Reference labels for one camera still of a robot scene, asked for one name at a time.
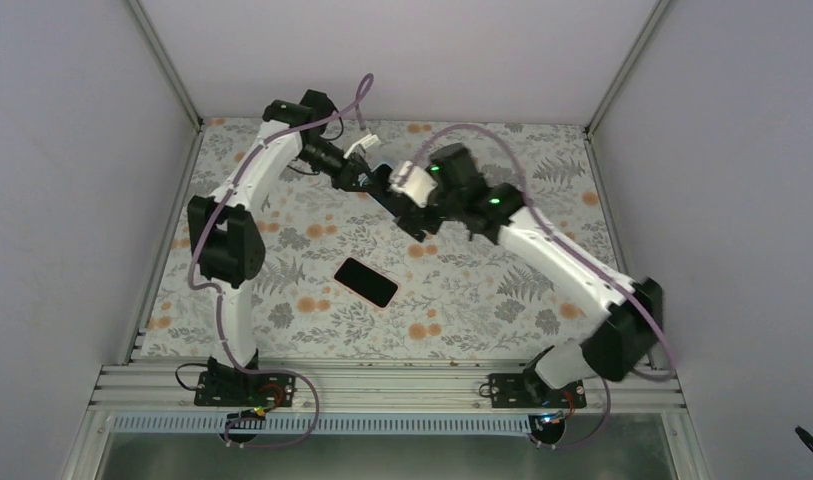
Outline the light blue phone case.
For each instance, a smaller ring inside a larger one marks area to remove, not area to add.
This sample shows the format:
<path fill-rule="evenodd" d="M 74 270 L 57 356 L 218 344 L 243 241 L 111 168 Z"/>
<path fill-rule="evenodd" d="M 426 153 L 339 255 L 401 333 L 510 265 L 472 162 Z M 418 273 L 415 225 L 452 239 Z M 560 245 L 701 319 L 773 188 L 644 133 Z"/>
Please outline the light blue phone case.
<path fill-rule="evenodd" d="M 379 160 L 373 167 L 372 170 L 380 170 L 380 169 L 388 169 L 389 171 L 395 170 L 400 165 L 400 161 L 392 159 L 392 158 L 383 158 Z"/>

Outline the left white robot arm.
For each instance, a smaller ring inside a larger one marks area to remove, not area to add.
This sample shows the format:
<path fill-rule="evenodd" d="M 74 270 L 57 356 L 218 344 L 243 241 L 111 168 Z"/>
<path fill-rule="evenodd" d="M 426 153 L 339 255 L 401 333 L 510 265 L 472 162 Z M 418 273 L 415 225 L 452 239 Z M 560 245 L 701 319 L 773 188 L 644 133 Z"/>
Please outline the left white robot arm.
<path fill-rule="evenodd" d="M 316 90 L 306 91 L 297 103 L 273 101 L 254 143 L 230 176 L 209 195 L 196 195 L 188 203 L 190 273 L 201 275 L 213 289 L 218 320 L 206 379 L 220 382 L 221 392 L 234 404 L 248 404 L 260 391 L 250 283 L 261 271 L 266 247 L 255 211 L 282 171 L 301 160 L 313 172 L 329 176 L 334 189 L 366 193 L 394 218 L 408 207 L 390 189 L 390 168 L 372 169 L 366 162 L 375 136 L 368 134 L 345 149 L 325 137 L 336 112 L 330 98 Z"/>

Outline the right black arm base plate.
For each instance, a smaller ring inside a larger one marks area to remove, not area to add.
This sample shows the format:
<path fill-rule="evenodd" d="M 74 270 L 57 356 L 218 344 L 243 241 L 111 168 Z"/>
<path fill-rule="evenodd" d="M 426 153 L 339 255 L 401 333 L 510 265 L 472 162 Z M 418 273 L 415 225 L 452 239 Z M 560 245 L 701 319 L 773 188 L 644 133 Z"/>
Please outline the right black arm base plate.
<path fill-rule="evenodd" d="M 492 373 L 478 387 L 478 394 L 494 409 L 585 408 L 587 399 L 581 381 L 551 388 L 537 376 L 524 373 Z"/>

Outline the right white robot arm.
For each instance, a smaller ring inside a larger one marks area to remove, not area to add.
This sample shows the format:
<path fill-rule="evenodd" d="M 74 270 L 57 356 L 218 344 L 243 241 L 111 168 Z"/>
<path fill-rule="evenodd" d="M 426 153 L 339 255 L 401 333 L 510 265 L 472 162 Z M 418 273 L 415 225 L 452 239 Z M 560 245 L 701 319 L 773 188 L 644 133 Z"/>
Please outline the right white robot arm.
<path fill-rule="evenodd" d="M 594 320 L 581 338 L 549 346 L 526 365 L 523 391 L 534 406 L 549 406 L 578 380 L 623 381 L 657 343 L 664 303 L 659 284 L 636 281 L 599 261 L 516 186 L 490 184 L 465 145 L 437 150 L 425 167 L 402 162 L 389 174 L 387 189 L 407 207 L 401 223 L 423 232 L 436 232 L 444 221 L 462 223 L 470 235 L 484 236 L 543 274 Z"/>

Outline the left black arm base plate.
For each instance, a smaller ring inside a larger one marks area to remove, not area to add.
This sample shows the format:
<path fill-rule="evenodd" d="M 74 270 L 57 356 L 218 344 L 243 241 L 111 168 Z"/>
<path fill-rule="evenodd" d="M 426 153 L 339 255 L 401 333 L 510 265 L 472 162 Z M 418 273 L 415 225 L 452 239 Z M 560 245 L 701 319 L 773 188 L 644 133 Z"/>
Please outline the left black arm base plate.
<path fill-rule="evenodd" d="M 291 407 L 296 381 L 295 375 L 280 372 L 244 373 L 209 358 L 198 378 L 193 403 L 198 407 Z"/>

